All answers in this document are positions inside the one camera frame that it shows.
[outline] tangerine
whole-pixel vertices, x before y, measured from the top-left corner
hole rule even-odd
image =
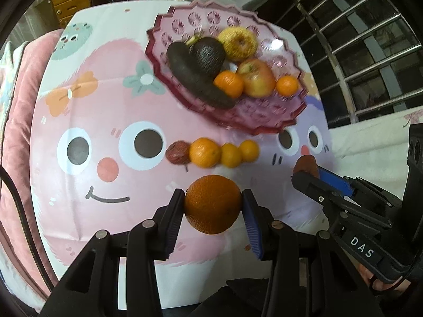
[[[240,149],[231,143],[222,145],[222,157],[220,163],[228,168],[238,167],[242,162],[242,154]]]
[[[241,192],[235,182],[220,175],[207,175],[187,189],[185,217],[196,230],[214,235],[227,230],[241,211]]]
[[[282,96],[291,96],[295,94],[300,86],[296,77],[286,75],[276,81],[276,90]]]
[[[201,168],[213,167],[219,162],[222,151],[215,141],[201,137],[190,146],[190,160]]]
[[[244,140],[239,146],[243,162],[254,162],[259,158],[259,145],[252,139]]]
[[[244,80],[236,73],[225,70],[216,76],[213,83],[231,98],[239,98],[244,91]]]

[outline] cartoon tablecloth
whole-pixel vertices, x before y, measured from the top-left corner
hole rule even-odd
[[[206,121],[154,77],[144,54],[146,30],[157,14],[181,3],[123,2],[80,11],[47,65],[33,117],[30,177],[40,234],[59,278],[97,230],[113,234],[131,229],[166,205],[175,188],[187,189],[208,174],[251,188],[260,205],[297,230],[321,211],[290,181],[302,154],[312,153],[327,168],[333,159],[323,106],[294,36],[274,27],[297,52],[309,90],[297,124],[285,129],[291,143],[284,147],[280,134],[250,136]],[[317,145],[315,139],[310,143],[311,131]],[[136,137],[155,139],[149,154],[134,146]],[[257,162],[235,169],[190,165],[188,171],[164,157],[174,141],[199,137],[235,145],[254,139],[261,154]],[[175,251],[168,261],[156,264],[162,307],[197,303],[228,279],[268,275],[269,264],[256,260],[247,245],[241,216],[218,235],[202,234],[184,218]],[[120,308],[125,306],[124,270],[122,261]]]

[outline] pink cushion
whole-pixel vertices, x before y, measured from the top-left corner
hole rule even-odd
[[[31,233],[40,254],[41,260],[54,284],[57,283],[56,275],[47,258],[41,242],[34,208],[31,198],[29,177],[29,146],[31,124],[35,101],[40,87],[41,79],[50,56],[63,30],[52,31],[29,43],[25,48],[22,62],[16,81],[13,102],[10,108],[9,119],[6,123],[3,143],[2,165],[9,173],[20,193],[25,213],[29,222]],[[15,203],[6,187],[2,185],[0,200],[0,222],[6,232],[8,251],[13,264],[20,271],[28,284],[36,291],[41,289],[46,297],[49,294],[41,274],[29,250],[22,224],[16,210]]]

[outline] green flower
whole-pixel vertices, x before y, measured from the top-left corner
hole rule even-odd
[[[166,88],[154,77],[153,70],[147,61],[139,61],[135,71],[137,75],[123,79],[123,86],[132,88],[132,96],[144,94],[147,90],[157,95],[165,94]]]

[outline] screw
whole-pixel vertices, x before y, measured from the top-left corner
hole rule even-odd
[[[99,231],[96,232],[96,238],[99,239],[99,240],[102,240],[106,236],[107,236],[106,230],[99,230]]]
[[[327,231],[320,230],[319,237],[323,240],[328,240],[330,238],[330,234]]]
[[[146,229],[152,228],[155,224],[156,223],[153,219],[146,219],[142,222],[142,226]]]
[[[283,223],[281,221],[272,221],[272,228],[274,229],[282,229],[283,228]]]

